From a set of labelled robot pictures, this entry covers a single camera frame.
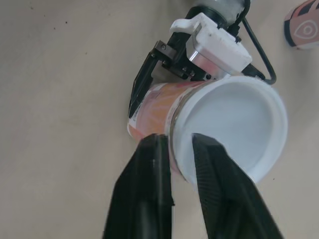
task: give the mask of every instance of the beige surface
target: beige surface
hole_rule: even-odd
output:
[[[136,145],[132,83],[191,0],[2,0],[0,238],[100,238],[113,185]],[[248,19],[290,116],[285,153],[259,188],[286,238],[319,237],[319,50],[291,50],[299,0],[255,0]],[[252,44],[242,35],[257,65]],[[174,238],[203,238],[197,195],[174,179]]]

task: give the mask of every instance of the orange cup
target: orange cup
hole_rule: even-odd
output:
[[[177,108],[183,105],[183,99],[187,99],[191,92],[199,86],[211,81],[164,83],[154,85],[146,93],[142,103],[128,122],[128,132],[136,140],[156,134],[169,135],[173,123],[173,117]],[[180,173],[172,150],[170,149],[170,166]]]

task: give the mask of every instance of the robotic arm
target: robotic arm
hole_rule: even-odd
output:
[[[183,80],[220,80],[242,73],[264,80],[276,81],[276,74],[264,50],[251,30],[245,16],[250,0],[197,0],[185,19],[176,20],[168,43],[158,41],[148,54],[134,80],[129,118],[142,102],[153,82],[152,72],[158,63]],[[271,79],[252,64],[252,57],[240,43],[239,24],[243,22],[260,53]]]

